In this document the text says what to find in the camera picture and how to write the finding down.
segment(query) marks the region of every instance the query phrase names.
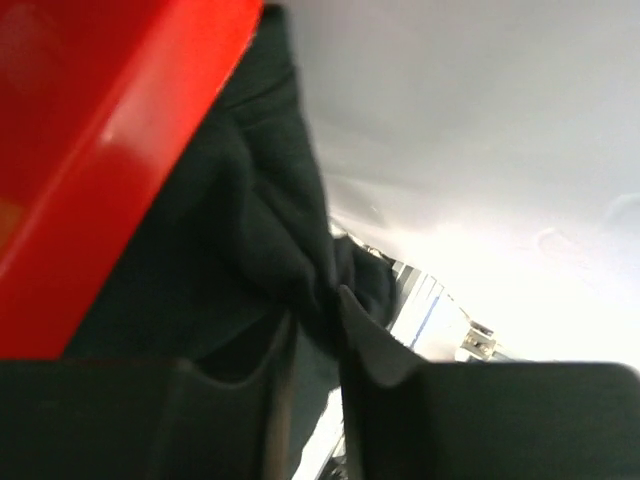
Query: black fabric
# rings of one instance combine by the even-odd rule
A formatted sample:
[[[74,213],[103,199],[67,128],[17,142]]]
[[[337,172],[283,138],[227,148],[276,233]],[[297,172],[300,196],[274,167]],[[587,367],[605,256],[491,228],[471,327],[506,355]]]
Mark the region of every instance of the black fabric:
[[[341,289],[349,480],[640,478],[620,365],[428,363]]]
[[[258,361],[261,328],[284,307],[303,327],[294,469],[338,385],[337,286],[385,324],[395,282],[387,262],[329,233],[287,35],[284,10],[266,7],[65,356],[187,357],[234,377]]]

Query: black clothing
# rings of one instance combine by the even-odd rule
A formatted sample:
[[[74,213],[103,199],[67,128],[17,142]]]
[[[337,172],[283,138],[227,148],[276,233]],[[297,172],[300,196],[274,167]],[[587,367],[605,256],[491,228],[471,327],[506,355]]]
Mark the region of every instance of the black clothing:
[[[260,321],[288,309],[298,340],[295,464],[338,386],[336,288],[390,321],[390,266],[334,241],[300,113],[284,11],[266,7],[252,45],[207,113],[65,356],[187,357],[241,376]]]

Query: white ceiling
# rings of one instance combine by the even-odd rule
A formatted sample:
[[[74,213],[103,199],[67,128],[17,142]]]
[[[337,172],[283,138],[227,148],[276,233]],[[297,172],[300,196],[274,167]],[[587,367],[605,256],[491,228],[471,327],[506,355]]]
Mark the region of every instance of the white ceiling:
[[[338,221],[520,351],[640,366],[640,2],[285,3]]]

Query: red surface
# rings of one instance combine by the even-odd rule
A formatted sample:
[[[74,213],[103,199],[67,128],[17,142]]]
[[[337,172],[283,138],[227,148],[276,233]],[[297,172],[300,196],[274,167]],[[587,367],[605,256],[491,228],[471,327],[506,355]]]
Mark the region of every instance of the red surface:
[[[58,357],[260,0],[0,0],[0,358]]]

